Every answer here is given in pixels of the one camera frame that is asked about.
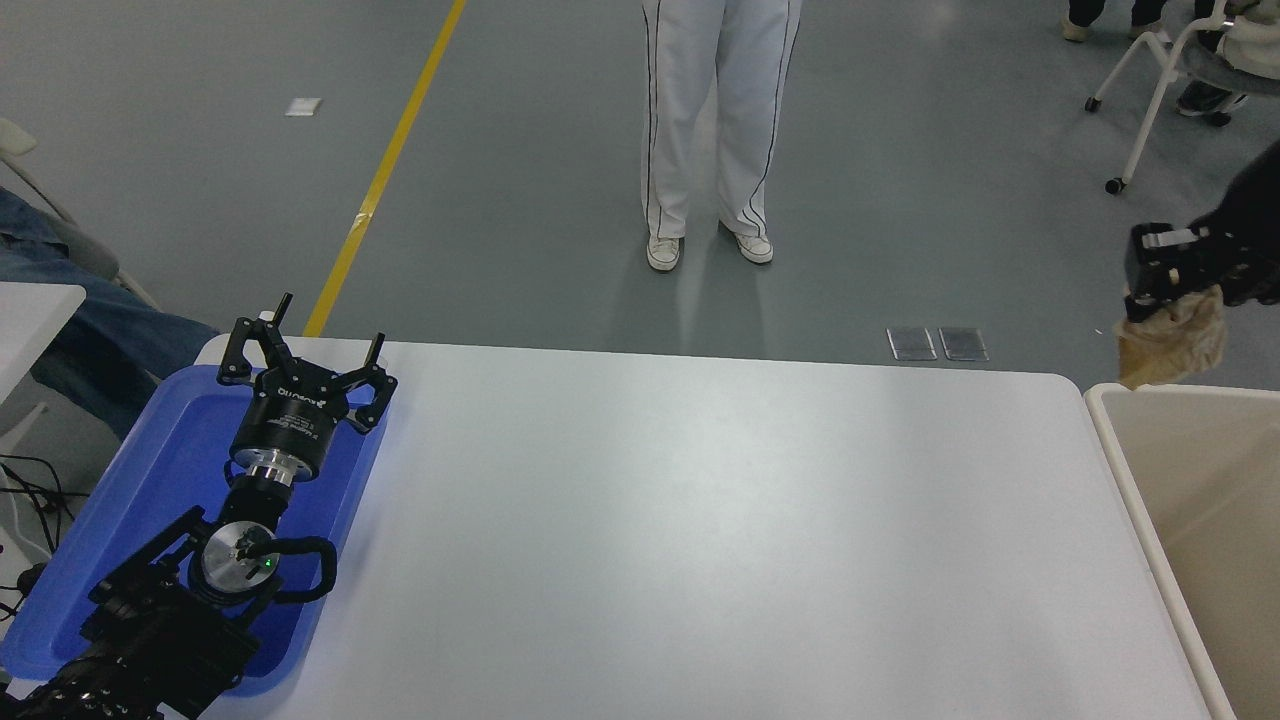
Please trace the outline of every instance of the shoe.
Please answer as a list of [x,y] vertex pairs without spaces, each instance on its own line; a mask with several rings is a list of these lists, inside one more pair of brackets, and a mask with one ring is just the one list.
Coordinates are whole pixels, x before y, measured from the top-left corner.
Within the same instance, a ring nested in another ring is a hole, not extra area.
[[1068,42],[1084,42],[1089,38],[1089,28],[1080,27],[1071,22],[1071,18],[1062,15],[1062,40]]
[[645,256],[649,258],[649,266],[659,273],[669,273],[680,261],[680,241],[682,237],[649,237],[645,247]]
[[733,237],[737,238],[737,249],[742,254],[742,258],[746,258],[756,265],[763,265],[764,263],[773,260],[773,243],[769,242],[769,238],[763,234],[756,237],[733,233]]
[[1144,26],[1133,26],[1129,28],[1129,40],[1138,40],[1144,32],[1153,32],[1160,35],[1160,31],[1165,29],[1165,23],[1156,20],[1153,23],[1147,23]]
[[1222,90],[1221,87],[1213,87],[1207,82],[1193,79],[1190,85],[1187,86],[1187,90],[1178,96],[1178,102],[1175,102],[1174,106],[1178,109],[1179,115],[1198,118],[1201,115],[1234,109],[1244,102],[1244,95],[1240,95],[1238,99],[1234,96],[1235,94],[1230,90]]

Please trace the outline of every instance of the robotic arm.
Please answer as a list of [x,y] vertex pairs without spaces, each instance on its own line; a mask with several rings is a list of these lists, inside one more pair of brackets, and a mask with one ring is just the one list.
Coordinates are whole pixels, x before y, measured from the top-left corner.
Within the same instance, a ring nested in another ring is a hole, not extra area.
[[1130,231],[1125,311],[1140,323],[1213,284],[1226,305],[1280,302],[1280,142],[1231,181],[1222,202],[1185,229],[1148,223]]
[[[239,683],[261,644],[250,632],[259,615],[333,589],[333,543],[275,530],[293,486],[320,474],[337,425],[362,434],[376,427],[396,378],[378,365],[380,333],[364,366],[346,374],[294,357],[279,333],[289,300],[270,319],[238,319],[228,341],[218,382],[250,384],[253,398],[229,452],[246,470],[228,479],[216,519],[192,507],[99,582],[90,593],[97,607],[81,628],[88,650],[27,698],[0,696],[0,720],[159,720],[161,703],[195,719]],[[266,357],[256,374],[244,357],[250,341]],[[365,384],[374,401],[352,409],[347,393]],[[280,556],[306,553],[319,555],[320,582],[282,591]]]

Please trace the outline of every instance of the jeans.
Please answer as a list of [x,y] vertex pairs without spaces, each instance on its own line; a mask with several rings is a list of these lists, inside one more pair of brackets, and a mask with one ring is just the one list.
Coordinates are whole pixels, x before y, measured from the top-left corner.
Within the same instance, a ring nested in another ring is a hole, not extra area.
[[[1147,26],[1160,19],[1167,0],[1135,0],[1129,24]],[[1071,24],[1089,27],[1102,14],[1105,0],[1071,0],[1068,18]]]
[[[0,281],[78,284],[84,302],[36,360],[36,382],[64,395],[124,438],[156,380],[186,368],[218,334],[155,310],[67,259],[44,218],[0,188]],[[20,307],[5,307],[5,313]]]

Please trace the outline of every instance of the crumpled plastic bag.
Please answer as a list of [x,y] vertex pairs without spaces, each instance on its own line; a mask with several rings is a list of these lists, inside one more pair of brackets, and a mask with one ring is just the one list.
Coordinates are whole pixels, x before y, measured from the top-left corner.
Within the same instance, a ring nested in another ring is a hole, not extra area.
[[1222,288],[1193,292],[1161,307],[1142,323],[1120,320],[1120,384],[1178,382],[1222,361],[1226,348],[1226,313]]

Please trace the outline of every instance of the blue tray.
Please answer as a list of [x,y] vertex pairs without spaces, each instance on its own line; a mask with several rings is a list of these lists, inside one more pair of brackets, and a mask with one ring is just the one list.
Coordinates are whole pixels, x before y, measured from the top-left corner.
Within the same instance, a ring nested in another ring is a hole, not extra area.
[[[247,386],[224,387],[215,365],[195,365],[169,377],[152,396],[120,451],[102,474],[70,533],[14,619],[0,661],[18,678],[47,680],[87,646],[81,623],[95,605],[88,591],[145,542],[193,505],[212,520],[227,497],[223,464],[248,409]],[[353,393],[366,405],[372,393]],[[380,424],[361,436],[338,425],[320,475],[296,486],[280,519],[280,537],[321,536],[342,546],[381,443]],[[280,560],[284,589],[306,589],[319,578],[315,556]],[[186,569],[183,569],[186,583]],[[273,605],[251,626],[262,647],[244,680],[227,694],[266,692],[293,670],[315,632],[324,601]]]

